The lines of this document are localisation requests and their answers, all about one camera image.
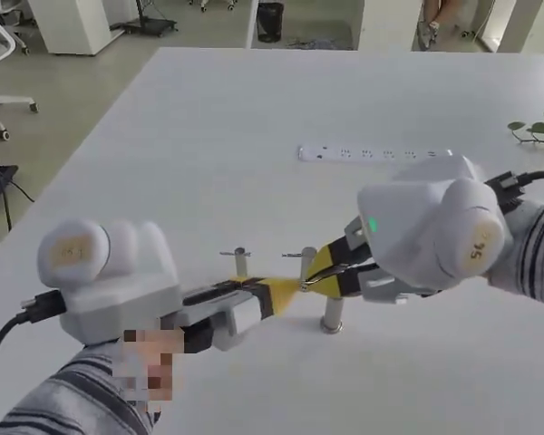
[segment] person's arm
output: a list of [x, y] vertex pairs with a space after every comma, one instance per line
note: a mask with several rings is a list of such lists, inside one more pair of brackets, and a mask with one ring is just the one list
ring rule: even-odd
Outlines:
[[506, 220], [514, 246], [489, 271], [488, 283], [544, 303], [544, 205], [520, 201]]
[[149, 435], [160, 417], [124, 400], [113, 377], [120, 343], [85, 348], [0, 421], [0, 435]]

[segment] hand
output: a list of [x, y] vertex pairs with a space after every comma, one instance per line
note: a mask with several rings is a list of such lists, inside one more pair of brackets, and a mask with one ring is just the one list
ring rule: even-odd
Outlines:
[[122, 373], [127, 395], [136, 401], [170, 401], [173, 355], [183, 353], [183, 331], [125, 331], [122, 341], [123, 355], [136, 356], [143, 366], [143, 372]]

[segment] power strip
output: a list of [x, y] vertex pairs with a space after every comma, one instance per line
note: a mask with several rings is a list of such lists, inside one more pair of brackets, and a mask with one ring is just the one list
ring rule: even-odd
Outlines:
[[301, 161], [333, 161], [339, 163], [411, 163], [427, 160], [432, 157], [451, 156], [450, 150], [370, 150], [347, 147], [323, 147], [304, 145], [298, 148], [298, 159]]

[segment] green led light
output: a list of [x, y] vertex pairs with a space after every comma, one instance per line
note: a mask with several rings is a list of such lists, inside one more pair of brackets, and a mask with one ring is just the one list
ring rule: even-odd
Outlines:
[[371, 228], [371, 231], [373, 231], [374, 233], [377, 232], [377, 221], [374, 217], [369, 218], [369, 228]]

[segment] table surface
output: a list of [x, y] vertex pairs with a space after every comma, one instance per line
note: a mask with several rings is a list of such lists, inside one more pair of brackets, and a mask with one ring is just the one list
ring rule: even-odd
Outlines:
[[[541, 121], [544, 56], [161, 49], [0, 246], [0, 327], [41, 293], [35, 253], [65, 218], [156, 221], [186, 288], [340, 237], [364, 184], [399, 167], [300, 163], [302, 144], [465, 154], [488, 176], [544, 169], [506, 125]], [[529, 194], [544, 199], [544, 182]], [[239, 348], [186, 355], [157, 435], [544, 433], [544, 306], [473, 279], [404, 306], [300, 295]], [[0, 352], [0, 416], [80, 349], [57, 320]]]

